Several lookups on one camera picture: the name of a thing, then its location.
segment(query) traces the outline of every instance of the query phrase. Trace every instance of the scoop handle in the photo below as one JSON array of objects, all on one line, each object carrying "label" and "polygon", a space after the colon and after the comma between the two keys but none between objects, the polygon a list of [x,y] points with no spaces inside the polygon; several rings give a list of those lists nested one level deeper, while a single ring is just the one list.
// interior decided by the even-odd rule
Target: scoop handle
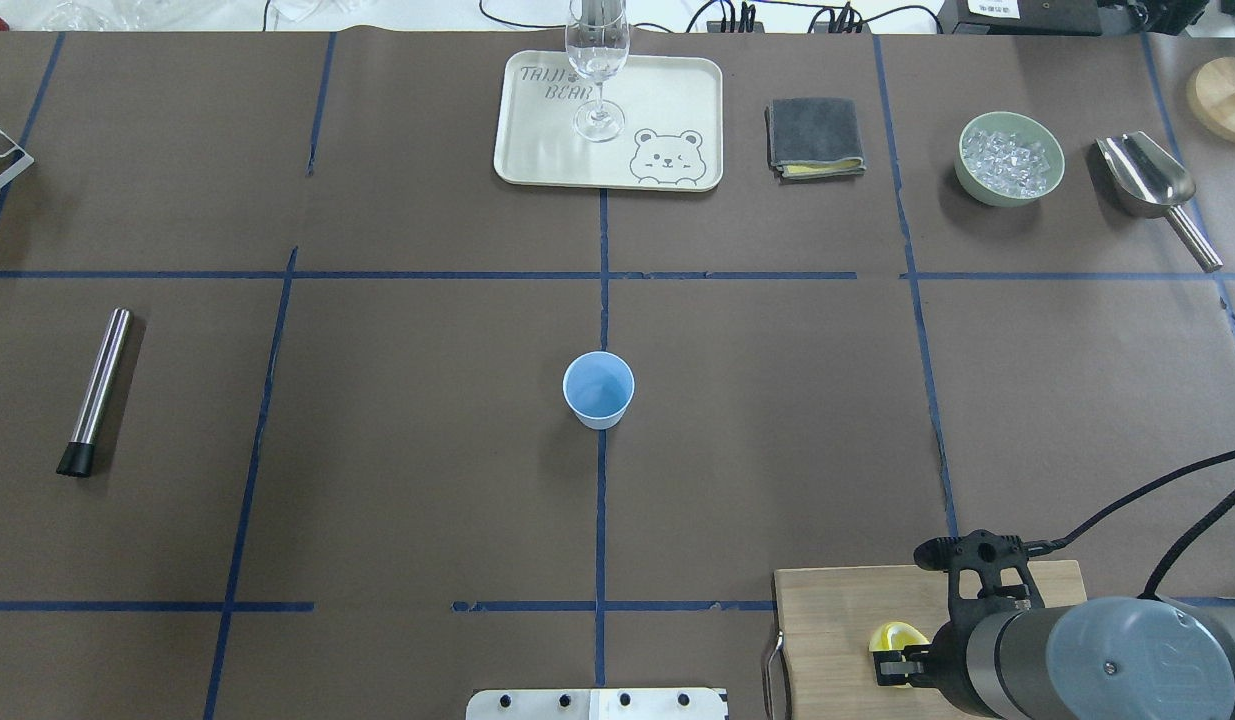
[{"label": "scoop handle", "polygon": [[1170,221],[1170,225],[1173,225],[1176,233],[1181,237],[1181,242],[1186,243],[1186,249],[1194,256],[1199,269],[1205,273],[1215,273],[1221,269],[1221,257],[1212,248],[1212,243],[1208,242],[1207,237],[1203,237],[1203,232],[1199,232],[1194,220],[1181,209],[1181,205],[1170,209],[1170,212],[1165,217]]}]

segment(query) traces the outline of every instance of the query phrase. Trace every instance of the green bowl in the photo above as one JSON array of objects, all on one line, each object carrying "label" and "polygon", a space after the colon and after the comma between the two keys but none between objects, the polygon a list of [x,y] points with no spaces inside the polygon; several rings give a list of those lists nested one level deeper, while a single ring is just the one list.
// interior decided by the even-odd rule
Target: green bowl
[{"label": "green bowl", "polygon": [[[982,182],[978,182],[977,178],[973,178],[972,170],[965,163],[965,137],[968,137],[974,128],[983,128],[987,132],[998,131],[1007,135],[1016,133],[1023,143],[1039,142],[1047,154],[1050,165],[1049,172],[1045,173],[1045,178],[1049,182],[1046,190],[1031,198],[1015,198],[992,190],[984,186]],[[978,117],[972,119],[965,126],[963,132],[960,132],[960,142],[955,146],[955,175],[960,179],[961,186],[965,186],[965,190],[974,199],[995,207],[1016,207],[1049,195],[1052,188],[1061,184],[1061,177],[1065,174],[1065,170],[1066,158],[1062,156],[1061,144],[1057,143],[1057,138],[1052,137],[1049,128],[1041,126],[1041,123],[1015,112],[1000,110],[978,115]]]}]

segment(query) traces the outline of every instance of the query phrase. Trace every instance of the brown table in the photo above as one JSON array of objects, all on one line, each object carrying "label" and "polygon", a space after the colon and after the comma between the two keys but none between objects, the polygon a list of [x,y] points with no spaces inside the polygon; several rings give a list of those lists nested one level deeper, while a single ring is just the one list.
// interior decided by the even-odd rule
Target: brown table
[{"label": "brown table", "polygon": [[[503,62],[558,43],[0,35],[37,159],[0,198],[0,718],[595,684],[757,718],[773,569],[1056,537],[1235,447],[1235,146],[1183,95],[1235,41],[640,32],[725,72],[703,195],[495,177]],[[805,95],[856,101],[865,177],[773,178],[763,107]],[[992,109],[1065,147],[1041,203],[957,186]],[[1218,278],[1093,182],[1092,140],[1132,128],[1195,173]],[[101,471],[59,478],[117,305]],[[598,346],[638,391],[597,436],[559,377]],[[1178,484],[1065,553],[1089,594],[1139,592],[1235,466]],[[1165,590],[1235,597],[1235,511]]]}]

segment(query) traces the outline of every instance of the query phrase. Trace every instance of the round wooden board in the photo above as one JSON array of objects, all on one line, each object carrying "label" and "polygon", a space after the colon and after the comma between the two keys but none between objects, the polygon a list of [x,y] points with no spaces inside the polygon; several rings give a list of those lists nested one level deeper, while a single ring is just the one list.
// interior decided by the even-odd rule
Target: round wooden board
[{"label": "round wooden board", "polygon": [[1235,58],[1200,65],[1187,85],[1187,101],[1203,126],[1235,142]]}]

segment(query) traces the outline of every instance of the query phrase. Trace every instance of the wine glass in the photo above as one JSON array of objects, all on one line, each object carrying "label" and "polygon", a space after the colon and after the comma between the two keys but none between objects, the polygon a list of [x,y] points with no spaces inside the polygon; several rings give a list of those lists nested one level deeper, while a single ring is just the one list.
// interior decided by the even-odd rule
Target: wine glass
[{"label": "wine glass", "polygon": [[563,33],[573,69],[594,82],[599,91],[595,100],[577,109],[572,127],[590,142],[613,140],[626,126],[626,114],[613,100],[604,100],[604,82],[615,77],[630,56],[626,0],[568,0]]}]

